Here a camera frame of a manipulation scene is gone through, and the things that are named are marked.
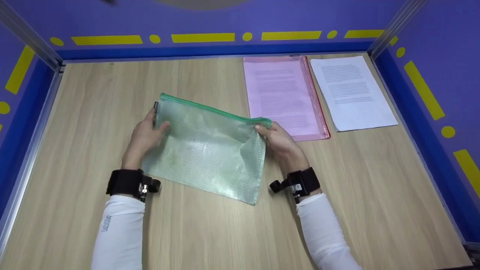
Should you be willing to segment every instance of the wooden tabletop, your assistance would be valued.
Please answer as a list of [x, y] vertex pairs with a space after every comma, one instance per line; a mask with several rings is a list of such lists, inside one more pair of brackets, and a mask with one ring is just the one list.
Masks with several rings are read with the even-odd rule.
[[[67, 64], [0, 269], [89, 269], [110, 173], [161, 92], [249, 116], [241, 58]], [[470, 264], [403, 125], [338, 133], [321, 103], [332, 137], [299, 144], [359, 264]], [[144, 269], [314, 269], [288, 195], [268, 192], [278, 178], [267, 156], [255, 206], [162, 180]]]

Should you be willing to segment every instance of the hand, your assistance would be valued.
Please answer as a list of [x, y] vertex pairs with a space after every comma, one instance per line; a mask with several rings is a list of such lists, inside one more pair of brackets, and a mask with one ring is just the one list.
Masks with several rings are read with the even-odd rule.
[[285, 174], [310, 167], [302, 149], [277, 122], [272, 122], [270, 129], [261, 125], [256, 125], [255, 129], [260, 135], [265, 136], [267, 146], [273, 150]]
[[151, 109], [132, 132], [130, 143], [122, 158], [122, 169], [138, 170], [145, 153], [152, 147], [158, 145], [163, 133], [170, 126], [169, 121], [163, 122], [158, 129], [153, 129], [153, 118], [155, 109]]

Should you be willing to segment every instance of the clear plastic pouch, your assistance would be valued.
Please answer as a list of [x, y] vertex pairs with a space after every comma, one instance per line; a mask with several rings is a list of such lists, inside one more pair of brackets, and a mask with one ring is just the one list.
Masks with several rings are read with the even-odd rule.
[[262, 177], [265, 141], [244, 118], [162, 93], [156, 127], [170, 121], [160, 145], [144, 158], [145, 173], [254, 205]]

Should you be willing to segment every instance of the paper sheet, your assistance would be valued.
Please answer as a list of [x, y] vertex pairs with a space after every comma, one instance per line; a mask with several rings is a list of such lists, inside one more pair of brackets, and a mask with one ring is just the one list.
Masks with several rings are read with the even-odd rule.
[[398, 124], [362, 56], [310, 62], [338, 131]]
[[329, 138], [316, 92], [309, 90], [310, 73], [307, 80], [302, 60], [305, 61], [300, 57], [244, 59], [250, 117], [278, 122], [295, 141]]

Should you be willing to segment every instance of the enclosure wall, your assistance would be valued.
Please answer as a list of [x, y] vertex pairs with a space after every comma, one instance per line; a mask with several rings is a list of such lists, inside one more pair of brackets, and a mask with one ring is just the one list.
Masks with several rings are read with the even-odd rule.
[[406, 0], [6, 2], [63, 59], [105, 59], [365, 51]]
[[0, 216], [9, 200], [53, 70], [0, 24]]
[[479, 10], [477, 0], [428, 1], [376, 61], [471, 242], [480, 242]]

